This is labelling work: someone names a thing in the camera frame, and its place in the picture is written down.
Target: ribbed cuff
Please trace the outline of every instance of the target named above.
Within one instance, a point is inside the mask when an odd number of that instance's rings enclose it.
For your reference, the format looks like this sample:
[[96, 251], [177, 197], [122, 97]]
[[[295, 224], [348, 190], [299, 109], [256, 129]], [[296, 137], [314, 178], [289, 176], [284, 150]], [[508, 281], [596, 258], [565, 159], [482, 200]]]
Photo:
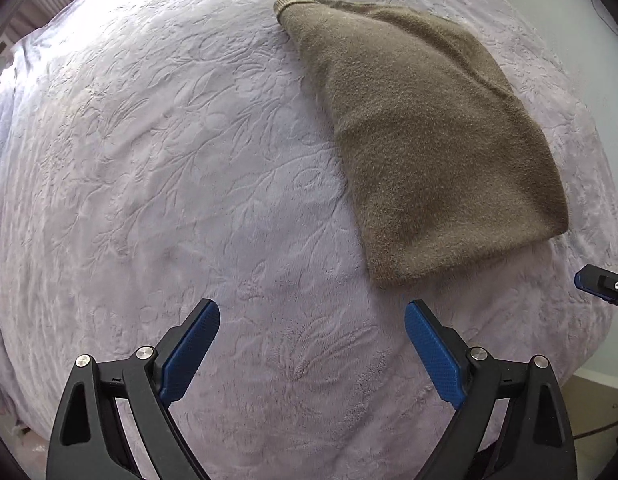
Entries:
[[276, 15], [276, 20], [278, 20], [278, 23], [280, 22], [280, 14], [282, 14], [282, 11], [285, 10], [287, 7], [291, 7], [292, 5], [295, 4], [316, 4], [317, 2], [315, 0], [276, 0], [276, 2], [273, 4], [273, 12]]

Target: bolt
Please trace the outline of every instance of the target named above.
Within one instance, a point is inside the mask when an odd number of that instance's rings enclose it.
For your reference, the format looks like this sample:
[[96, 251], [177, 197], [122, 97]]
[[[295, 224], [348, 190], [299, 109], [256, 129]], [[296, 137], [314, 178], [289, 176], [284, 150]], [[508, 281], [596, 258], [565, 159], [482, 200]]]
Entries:
[[138, 359], [148, 359], [152, 355], [153, 355], [153, 348], [151, 348], [150, 346], [143, 346], [141, 348], [138, 348], [138, 351], [135, 353], [135, 356]]
[[484, 359], [489, 357], [489, 353], [484, 348], [476, 346], [471, 349], [471, 357], [476, 361], [484, 361]]
[[89, 361], [91, 361], [91, 358], [88, 355], [84, 354], [75, 360], [75, 365], [80, 368], [84, 368], [86, 365], [89, 364]]
[[546, 368], [549, 366], [549, 360], [543, 355], [537, 355], [534, 357], [534, 364], [538, 368]]

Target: blue gripper pad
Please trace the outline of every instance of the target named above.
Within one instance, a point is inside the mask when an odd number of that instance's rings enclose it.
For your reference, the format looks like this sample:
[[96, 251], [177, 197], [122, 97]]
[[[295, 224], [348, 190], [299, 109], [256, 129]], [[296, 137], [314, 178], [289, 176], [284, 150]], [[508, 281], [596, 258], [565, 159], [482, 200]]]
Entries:
[[466, 398], [462, 389], [460, 367], [436, 330], [413, 302], [407, 305], [404, 312], [404, 328], [440, 398], [459, 410]]
[[210, 301], [163, 366], [160, 400], [164, 405], [184, 397], [219, 328], [220, 309]]

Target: black cable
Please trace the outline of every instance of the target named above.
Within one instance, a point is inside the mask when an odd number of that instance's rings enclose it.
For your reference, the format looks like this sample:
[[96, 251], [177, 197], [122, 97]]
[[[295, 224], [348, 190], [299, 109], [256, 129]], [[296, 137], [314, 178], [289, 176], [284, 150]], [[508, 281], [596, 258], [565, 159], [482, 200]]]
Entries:
[[602, 22], [603, 22], [603, 23], [604, 23], [607, 27], [609, 27], [609, 30], [610, 30], [612, 33], [614, 33], [614, 34], [618, 37], [618, 33], [616, 32], [616, 30], [615, 30], [615, 29], [614, 29], [611, 25], [609, 25], [609, 24], [606, 22], [606, 20], [605, 20], [602, 16], [600, 16], [600, 13], [599, 13], [599, 12], [598, 12], [598, 10], [596, 9], [596, 4], [595, 4], [595, 3], [593, 3], [593, 0], [591, 0], [591, 7], [593, 7], [593, 10], [594, 10], [594, 11], [596, 12], [596, 14], [598, 15], [598, 18], [600, 18], [600, 19], [602, 20]]
[[603, 431], [610, 430], [611, 428], [615, 428], [618, 426], [618, 420], [612, 422], [611, 424], [607, 424], [606, 426], [602, 426], [602, 428], [597, 428], [596, 430], [585, 431], [585, 433], [577, 434], [573, 437], [573, 440], [577, 440], [579, 438], [585, 438], [586, 436], [595, 435], [598, 433], [602, 433]]

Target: floor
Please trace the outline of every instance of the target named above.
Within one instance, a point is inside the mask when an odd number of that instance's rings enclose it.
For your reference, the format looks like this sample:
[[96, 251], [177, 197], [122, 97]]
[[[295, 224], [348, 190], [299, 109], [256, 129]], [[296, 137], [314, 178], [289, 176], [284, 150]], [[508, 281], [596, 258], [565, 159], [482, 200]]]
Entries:
[[[617, 25], [599, 0], [508, 1], [561, 59], [595, 117], [618, 192]], [[564, 394], [574, 433], [618, 418], [618, 309], [609, 337]], [[615, 450], [616, 434], [577, 442], [579, 480], [596, 477]]]

